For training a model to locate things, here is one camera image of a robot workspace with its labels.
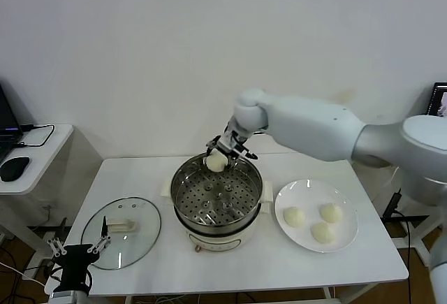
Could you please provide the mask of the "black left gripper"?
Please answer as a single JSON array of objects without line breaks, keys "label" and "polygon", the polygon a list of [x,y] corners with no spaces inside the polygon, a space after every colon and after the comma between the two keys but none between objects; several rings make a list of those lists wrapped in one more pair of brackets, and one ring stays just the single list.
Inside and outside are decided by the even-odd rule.
[{"label": "black left gripper", "polygon": [[82,291],[90,292],[92,276],[88,267],[94,263],[94,254],[100,254],[110,244],[106,217],[103,216],[101,237],[96,244],[81,244],[64,246],[61,237],[64,235],[67,218],[63,218],[54,235],[47,240],[57,267],[52,275],[61,272],[59,285],[53,292]]}]

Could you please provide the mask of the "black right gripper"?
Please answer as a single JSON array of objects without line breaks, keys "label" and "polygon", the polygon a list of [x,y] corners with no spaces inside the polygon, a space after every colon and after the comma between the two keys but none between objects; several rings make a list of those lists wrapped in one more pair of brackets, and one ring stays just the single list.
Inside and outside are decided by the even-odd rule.
[{"label": "black right gripper", "polygon": [[206,144],[206,155],[218,152],[231,159],[243,157],[257,160],[258,156],[250,152],[244,144],[250,138],[250,131],[243,128],[235,118],[231,118],[221,136],[215,136]]}]

